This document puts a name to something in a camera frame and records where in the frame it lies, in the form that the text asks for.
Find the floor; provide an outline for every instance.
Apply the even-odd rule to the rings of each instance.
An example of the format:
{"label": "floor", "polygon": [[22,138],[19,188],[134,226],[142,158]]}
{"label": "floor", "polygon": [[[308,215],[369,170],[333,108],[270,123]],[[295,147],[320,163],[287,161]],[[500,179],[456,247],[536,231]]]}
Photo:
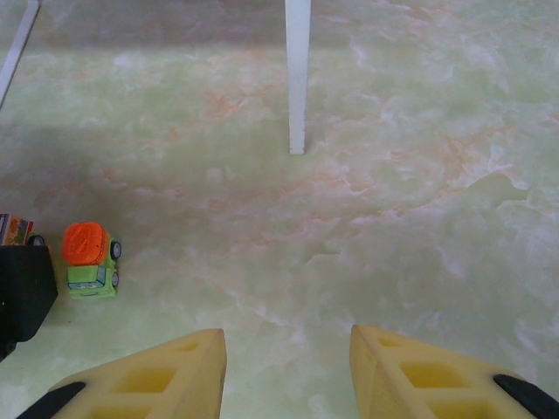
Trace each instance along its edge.
{"label": "floor", "polygon": [[[0,58],[15,3],[0,0]],[[356,322],[559,397],[559,5],[313,7],[293,157],[282,2],[45,1],[0,112],[2,212],[36,220],[56,255],[68,224],[103,223],[121,289],[61,287],[0,364],[6,417],[205,327],[226,333],[224,419],[357,418]]]}

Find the book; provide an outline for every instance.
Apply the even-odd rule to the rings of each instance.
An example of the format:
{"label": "book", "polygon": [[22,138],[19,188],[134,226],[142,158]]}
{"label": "book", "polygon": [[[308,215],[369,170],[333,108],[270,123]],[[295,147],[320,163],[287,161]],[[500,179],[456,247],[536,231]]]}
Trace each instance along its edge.
{"label": "book", "polygon": [[24,245],[33,230],[33,221],[12,214],[0,214],[0,245]]}

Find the white table leg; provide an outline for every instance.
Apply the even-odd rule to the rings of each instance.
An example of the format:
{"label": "white table leg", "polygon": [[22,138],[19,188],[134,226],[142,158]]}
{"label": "white table leg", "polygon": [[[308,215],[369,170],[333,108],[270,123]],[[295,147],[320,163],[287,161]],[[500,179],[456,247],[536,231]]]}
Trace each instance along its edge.
{"label": "white table leg", "polygon": [[308,44],[311,0],[286,1],[287,84],[289,96],[289,153],[305,153]]}
{"label": "white table leg", "polygon": [[0,72],[0,108],[2,107],[3,100],[10,87],[11,79],[16,72],[17,63],[24,51],[25,43],[31,33],[31,28],[37,17],[38,9],[41,7],[39,0],[28,0],[27,9],[25,10],[24,17],[21,19],[19,28],[17,28],[16,37],[14,42],[11,43],[8,56],[3,63],[2,71]]}

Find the toy truck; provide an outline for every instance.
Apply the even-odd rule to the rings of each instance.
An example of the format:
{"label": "toy truck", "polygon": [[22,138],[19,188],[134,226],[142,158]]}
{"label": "toy truck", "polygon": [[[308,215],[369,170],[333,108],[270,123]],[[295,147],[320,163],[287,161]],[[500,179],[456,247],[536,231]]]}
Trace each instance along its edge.
{"label": "toy truck", "polygon": [[74,299],[113,297],[119,284],[121,244],[97,223],[75,223],[66,230],[62,256],[70,265],[67,283]]}

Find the black box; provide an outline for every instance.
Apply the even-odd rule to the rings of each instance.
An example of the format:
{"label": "black box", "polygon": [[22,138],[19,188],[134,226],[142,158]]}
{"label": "black box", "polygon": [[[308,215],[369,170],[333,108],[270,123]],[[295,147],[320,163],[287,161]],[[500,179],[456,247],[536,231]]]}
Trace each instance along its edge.
{"label": "black box", "polygon": [[0,361],[35,336],[58,296],[46,246],[0,246]]}

